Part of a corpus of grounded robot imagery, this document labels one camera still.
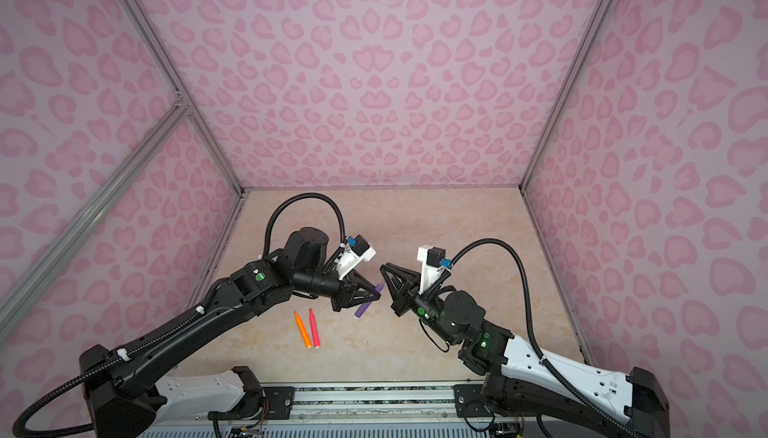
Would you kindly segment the pink highlighter pen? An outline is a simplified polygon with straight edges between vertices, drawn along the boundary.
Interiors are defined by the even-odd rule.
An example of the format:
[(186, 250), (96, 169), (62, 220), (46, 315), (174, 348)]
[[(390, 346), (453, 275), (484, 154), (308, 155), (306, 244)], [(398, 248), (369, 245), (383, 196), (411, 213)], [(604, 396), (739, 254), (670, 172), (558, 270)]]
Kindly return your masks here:
[(317, 325), (316, 316), (314, 313), (314, 310), (312, 308), (309, 309), (309, 321), (310, 321), (310, 329), (311, 329), (311, 337), (312, 337), (312, 343), (315, 348), (321, 347), (321, 341), (319, 336), (319, 329)]

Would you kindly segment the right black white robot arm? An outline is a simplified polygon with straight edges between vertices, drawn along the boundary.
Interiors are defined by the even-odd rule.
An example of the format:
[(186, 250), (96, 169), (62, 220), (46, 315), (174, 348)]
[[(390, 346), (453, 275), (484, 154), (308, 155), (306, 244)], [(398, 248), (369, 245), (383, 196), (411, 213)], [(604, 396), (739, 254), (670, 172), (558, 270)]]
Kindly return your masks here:
[(467, 292), (421, 294), (419, 273), (394, 264), (380, 272), (397, 315), (414, 313), (484, 383), (479, 404), (508, 417), (552, 417), (604, 437), (668, 437), (670, 402), (655, 375), (593, 367), (535, 347), (485, 317)]

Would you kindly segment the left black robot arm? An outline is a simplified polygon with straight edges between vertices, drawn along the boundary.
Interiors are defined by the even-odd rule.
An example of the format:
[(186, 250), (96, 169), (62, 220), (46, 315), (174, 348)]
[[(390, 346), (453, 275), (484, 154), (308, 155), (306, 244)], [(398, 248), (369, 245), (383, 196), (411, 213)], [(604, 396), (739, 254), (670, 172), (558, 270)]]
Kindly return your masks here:
[(217, 421), (258, 417), (266, 395), (254, 372), (235, 366), (218, 375), (178, 379), (170, 371), (230, 329), (293, 296), (326, 297), (334, 311), (379, 299), (357, 272), (375, 249), (362, 236), (347, 239), (332, 259), (328, 236), (313, 227), (217, 280), (194, 307), (112, 350), (101, 345), (80, 357), (83, 371), (104, 366), (84, 384), (84, 398), (99, 437), (137, 437), (165, 420), (202, 414)]

